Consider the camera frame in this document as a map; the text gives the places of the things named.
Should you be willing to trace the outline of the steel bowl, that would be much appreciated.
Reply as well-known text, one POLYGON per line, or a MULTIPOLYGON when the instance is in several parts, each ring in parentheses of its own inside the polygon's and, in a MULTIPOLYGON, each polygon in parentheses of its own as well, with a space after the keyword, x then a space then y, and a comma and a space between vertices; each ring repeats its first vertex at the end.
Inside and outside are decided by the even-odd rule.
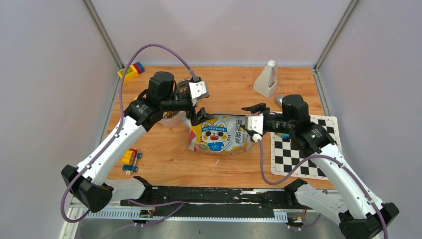
POLYGON ((190 79, 184 79, 179 81, 176 84, 176 96, 178 96, 179 98, 187 98, 190 96, 190 87, 189 87, 189 83, 190 83, 190 79))
POLYGON ((163 112, 163 119, 171 119, 174 118, 179 112, 178 111, 167 111, 163 112))

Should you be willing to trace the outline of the yellow red toy block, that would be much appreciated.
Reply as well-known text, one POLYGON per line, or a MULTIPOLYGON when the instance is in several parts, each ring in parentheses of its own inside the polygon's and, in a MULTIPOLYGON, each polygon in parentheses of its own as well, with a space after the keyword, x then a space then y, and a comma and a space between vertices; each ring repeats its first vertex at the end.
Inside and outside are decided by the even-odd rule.
POLYGON ((136 164, 137 161, 142 158, 142 156, 143 154, 141 152, 133 148, 124 153, 121 161, 123 164, 122 170, 126 173, 126 175, 138 172, 138 166, 136 164))

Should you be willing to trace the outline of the pet food bag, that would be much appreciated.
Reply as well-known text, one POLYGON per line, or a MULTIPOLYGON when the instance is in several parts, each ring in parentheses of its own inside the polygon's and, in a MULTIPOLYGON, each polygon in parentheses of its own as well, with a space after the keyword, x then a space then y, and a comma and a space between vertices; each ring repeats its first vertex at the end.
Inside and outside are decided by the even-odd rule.
POLYGON ((189 127, 189 147, 195 152, 234 155, 251 148, 249 134, 241 127, 246 122, 245 115, 214 114, 214 118, 192 126, 191 121, 183 117, 189 127))

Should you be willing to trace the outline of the steel bowl far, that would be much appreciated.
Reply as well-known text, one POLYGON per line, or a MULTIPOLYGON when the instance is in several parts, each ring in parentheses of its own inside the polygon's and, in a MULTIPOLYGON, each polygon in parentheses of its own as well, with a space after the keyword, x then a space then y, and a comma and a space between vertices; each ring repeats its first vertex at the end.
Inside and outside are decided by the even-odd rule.
POLYGON ((187 98, 190 96, 190 87, 189 87, 189 83, 190 83, 190 79, 184 79, 179 81, 176 84, 176 96, 178 96, 179 98, 187 98))

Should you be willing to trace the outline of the green white blue blocks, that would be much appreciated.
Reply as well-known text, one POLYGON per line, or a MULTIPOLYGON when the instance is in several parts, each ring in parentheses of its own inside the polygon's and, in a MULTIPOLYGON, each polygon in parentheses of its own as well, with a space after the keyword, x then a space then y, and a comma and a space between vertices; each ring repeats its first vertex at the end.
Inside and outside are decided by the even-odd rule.
POLYGON ((287 139, 290 137, 288 133, 276 133, 275 135, 280 137, 281 139, 287 139))

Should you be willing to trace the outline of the silver microphone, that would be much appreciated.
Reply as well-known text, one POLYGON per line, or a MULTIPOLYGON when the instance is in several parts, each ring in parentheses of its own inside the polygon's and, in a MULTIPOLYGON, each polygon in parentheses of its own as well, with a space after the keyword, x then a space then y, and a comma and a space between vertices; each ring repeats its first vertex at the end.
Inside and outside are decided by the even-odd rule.
POLYGON ((275 97, 275 102, 278 106, 282 107, 283 104, 283 95, 279 94, 275 97))

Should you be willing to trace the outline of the white metronome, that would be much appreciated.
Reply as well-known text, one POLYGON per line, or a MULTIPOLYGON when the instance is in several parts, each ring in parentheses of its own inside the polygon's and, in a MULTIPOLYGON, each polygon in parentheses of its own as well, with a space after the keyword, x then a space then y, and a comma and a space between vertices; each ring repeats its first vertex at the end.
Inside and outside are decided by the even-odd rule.
POLYGON ((278 63, 270 60, 253 84, 253 90, 260 95, 270 98, 276 91, 278 63))

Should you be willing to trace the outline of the steel bowl near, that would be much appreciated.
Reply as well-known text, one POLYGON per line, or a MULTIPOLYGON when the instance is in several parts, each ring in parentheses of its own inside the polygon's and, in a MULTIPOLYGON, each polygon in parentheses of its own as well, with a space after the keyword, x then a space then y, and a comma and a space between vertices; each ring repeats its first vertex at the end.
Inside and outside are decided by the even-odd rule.
POLYGON ((163 112, 163 119, 171 119, 174 118, 179 112, 178 111, 167 111, 163 112))

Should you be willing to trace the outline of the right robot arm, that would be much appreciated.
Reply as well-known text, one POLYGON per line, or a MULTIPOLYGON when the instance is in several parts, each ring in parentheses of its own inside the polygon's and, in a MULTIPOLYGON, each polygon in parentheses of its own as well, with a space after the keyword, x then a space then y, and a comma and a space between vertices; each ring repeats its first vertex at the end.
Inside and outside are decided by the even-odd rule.
POLYGON ((350 168, 336 141, 327 130, 311 121, 309 106, 300 95, 282 98, 282 112, 271 111, 265 103, 245 107, 244 129, 254 142, 267 132, 286 133, 304 156, 334 185, 338 197, 321 192, 302 179, 284 189, 287 206, 309 207, 337 224, 347 239, 388 238, 388 225, 399 214, 393 203, 385 203, 350 168))

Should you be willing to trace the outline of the pink double bowl stand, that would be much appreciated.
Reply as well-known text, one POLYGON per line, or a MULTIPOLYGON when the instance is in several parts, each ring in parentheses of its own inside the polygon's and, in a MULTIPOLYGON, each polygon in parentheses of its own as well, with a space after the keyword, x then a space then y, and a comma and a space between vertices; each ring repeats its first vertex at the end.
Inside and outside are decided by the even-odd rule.
POLYGON ((162 118, 159 121, 160 124, 162 124, 164 127, 167 127, 167 128, 174 128, 174 127, 177 127, 179 124, 181 124, 183 122, 182 113, 183 112, 185 113, 184 110, 179 111, 179 110, 176 110, 175 107, 169 106, 169 104, 171 102, 174 103, 176 101, 180 101, 180 100, 184 99, 184 98, 181 99, 178 96, 176 96, 175 88, 174 88, 173 93, 170 95, 170 97, 165 100, 166 105, 163 107, 163 111, 164 112, 167 112, 167 111, 178 111, 179 113, 174 118, 171 118, 171 119, 163 119, 162 118))

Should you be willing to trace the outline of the yellow red blue block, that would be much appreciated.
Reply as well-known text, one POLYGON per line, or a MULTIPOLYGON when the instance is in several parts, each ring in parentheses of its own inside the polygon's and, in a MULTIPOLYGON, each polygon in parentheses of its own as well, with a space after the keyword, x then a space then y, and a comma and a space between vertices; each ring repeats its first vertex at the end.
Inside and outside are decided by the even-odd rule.
POLYGON ((129 69, 126 72, 125 77, 123 77, 124 69, 118 71, 118 75, 121 79, 124 79, 125 82, 137 78, 139 75, 145 72, 144 66, 140 62, 136 62, 129 66, 129 69))

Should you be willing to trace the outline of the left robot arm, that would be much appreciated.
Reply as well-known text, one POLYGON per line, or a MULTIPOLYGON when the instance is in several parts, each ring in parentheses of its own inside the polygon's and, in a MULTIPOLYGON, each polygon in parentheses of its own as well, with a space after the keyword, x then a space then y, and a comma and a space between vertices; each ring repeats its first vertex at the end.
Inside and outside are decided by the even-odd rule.
POLYGON ((176 91, 174 75, 156 72, 148 88, 123 111, 122 118, 104 141, 77 166, 66 165, 62 177, 70 193, 89 211, 96 213, 110 202, 134 199, 146 206, 152 201, 148 182, 134 176, 128 180, 108 180, 107 176, 124 153, 163 118, 165 112, 185 112, 192 125, 212 116, 204 108, 195 111, 198 101, 209 97, 206 82, 199 77, 187 81, 184 92, 176 91))

